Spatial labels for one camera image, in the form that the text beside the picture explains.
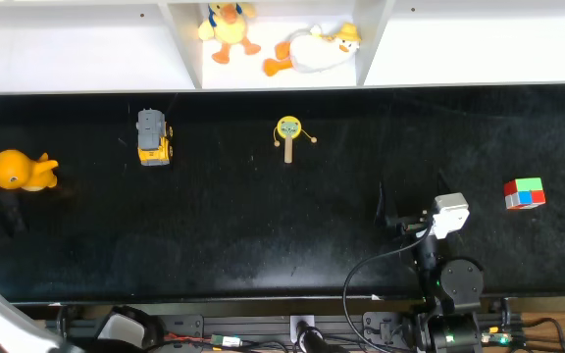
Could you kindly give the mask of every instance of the toy truck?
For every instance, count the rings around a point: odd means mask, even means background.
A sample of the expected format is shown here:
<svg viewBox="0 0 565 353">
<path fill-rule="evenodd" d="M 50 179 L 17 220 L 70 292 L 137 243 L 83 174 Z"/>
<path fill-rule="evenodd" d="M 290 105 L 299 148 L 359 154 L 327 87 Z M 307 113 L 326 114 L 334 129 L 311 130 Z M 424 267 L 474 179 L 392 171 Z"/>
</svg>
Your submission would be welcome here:
<svg viewBox="0 0 565 353">
<path fill-rule="evenodd" d="M 166 166 L 174 157 L 170 139 L 174 136 L 167 126 L 165 115 L 157 110 L 144 109 L 138 112 L 138 158 L 143 166 Z"/>
</svg>

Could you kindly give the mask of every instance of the metal bracket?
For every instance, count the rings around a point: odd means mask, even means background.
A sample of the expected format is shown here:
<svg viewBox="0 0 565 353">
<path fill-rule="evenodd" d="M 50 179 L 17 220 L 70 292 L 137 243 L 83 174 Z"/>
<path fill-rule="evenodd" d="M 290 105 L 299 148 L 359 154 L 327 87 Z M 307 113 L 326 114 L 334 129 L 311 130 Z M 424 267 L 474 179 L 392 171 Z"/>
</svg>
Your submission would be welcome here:
<svg viewBox="0 0 565 353">
<path fill-rule="evenodd" d="M 314 315 L 291 315 L 289 317 L 289 338 L 291 343 L 298 340 L 298 324 L 305 322 L 306 325 L 310 327 L 315 327 L 315 316 Z"/>
<path fill-rule="evenodd" d="M 204 332 L 204 318 L 201 315 L 159 315 L 165 330 L 177 335 L 201 337 Z M 164 346 L 158 349 L 159 353 L 201 353 L 202 347 L 191 344 Z"/>
<path fill-rule="evenodd" d="M 402 315 L 389 312 L 363 314 L 363 336 L 372 343 L 409 349 L 404 340 Z"/>
</svg>

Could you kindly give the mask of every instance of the black table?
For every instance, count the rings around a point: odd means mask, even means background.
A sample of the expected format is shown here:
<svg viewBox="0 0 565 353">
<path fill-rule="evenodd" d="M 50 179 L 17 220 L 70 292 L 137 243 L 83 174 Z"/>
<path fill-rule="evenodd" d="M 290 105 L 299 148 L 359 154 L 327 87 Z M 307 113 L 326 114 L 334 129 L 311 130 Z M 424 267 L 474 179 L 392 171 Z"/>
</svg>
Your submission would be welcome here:
<svg viewBox="0 0 565 353">
<path fill-rule="evenodd" d="M 136 113 L 169 111 L 172 168 L 141 167 Z M 317 136 L 273 145 L 279 118 Z M 565 85 L 0 97 L 0 151 L 60 162 L 57 189 L 19 192 L 29 233 L 0 237 L 13 302 L 338 296 L 360 260 L 399 246 L 373 219 L 380 180 L 401 214 L 441 171 L 470 204 L 449 236 L 485 295 L 565 295 Z M 547 204 L 505 210 L 503 183 L 541 177 Z M 418 297 L 394 258 L 351 294 Z"/>
</svg>

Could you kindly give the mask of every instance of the plush toy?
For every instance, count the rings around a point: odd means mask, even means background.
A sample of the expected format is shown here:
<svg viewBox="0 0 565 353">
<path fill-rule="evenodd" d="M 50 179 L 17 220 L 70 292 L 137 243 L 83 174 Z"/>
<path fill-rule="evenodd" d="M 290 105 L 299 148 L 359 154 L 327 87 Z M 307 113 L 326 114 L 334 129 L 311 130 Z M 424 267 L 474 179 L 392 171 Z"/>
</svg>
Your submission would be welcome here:
<svg viewBox="0 0 565 353">
<path fill-rule="evenodd" d="M 254 55 L 261 51 L 261 47 L 251 43 L 247 38 L 247 23 L 243 14 L 248 18 L 256 16 L 256 10 L 246 3 L 210 3 L 209 16 L 197 33 L 202 40 L 215 37 L 222 43 L 222 50 L 213 54 L 213 60 L 220 64 L 227 64 L 231 58 L 231 46 L 241 43 L 245 54 Z"/>
<path fill-rule="evenodd" d="M 56 176 L 52 170 L 58 162 L 50 161 L 43 153 L 37 162 L 17 150 L 0 153 L 0 187 L 14 190 L 39 191 L 45 187 L 56 186 Z"/>
<path fill-rule="evenodd" d="M 322 34 L 314 25 L 311 30 L 301 29 L 288 41 L 276 46 L 276 58 L 267 59 L 263 70 L 274 76 L 280 70 L 294 68 L 301 73 L 316 73 L 333 68 L 348 61 L 359 49 L 361 37 L 353 24 L 343 24 L 334 36 Z"/>
</svg>

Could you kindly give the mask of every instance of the yellow plush duck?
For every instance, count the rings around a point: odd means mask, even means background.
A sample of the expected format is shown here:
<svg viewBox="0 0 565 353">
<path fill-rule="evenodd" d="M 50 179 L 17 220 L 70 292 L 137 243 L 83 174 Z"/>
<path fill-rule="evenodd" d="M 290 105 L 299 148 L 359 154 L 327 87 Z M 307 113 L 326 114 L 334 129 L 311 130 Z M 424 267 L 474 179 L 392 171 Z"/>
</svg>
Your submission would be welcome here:
<svg viewBox="0 0 565 353">
<path fill-rule="evenodd" d="M 34 162 L 17 150 L 3 151 L 0 153 L 0 187 L 27 191 L 54 187 L 58 180 L 52 170 L 56 167 L 58 162 L 50 161 L 47 153 Z"/>
<path fill-rule="evenodd" d="M 243 14 L 248 18 L 256 16 L 254 6 L 246 3 L 210 3 L 209 16 L 200 26 L 197 33 L 202 40 L 215 37 L 222 43 L 222 50 L 213 54 L 213 60 L 227 64 L 231 58 L 231 46 L 241 43 L 245 54 L 254 55 L 261 47 L 247 38 L 247 23 Z"/>
</svg>

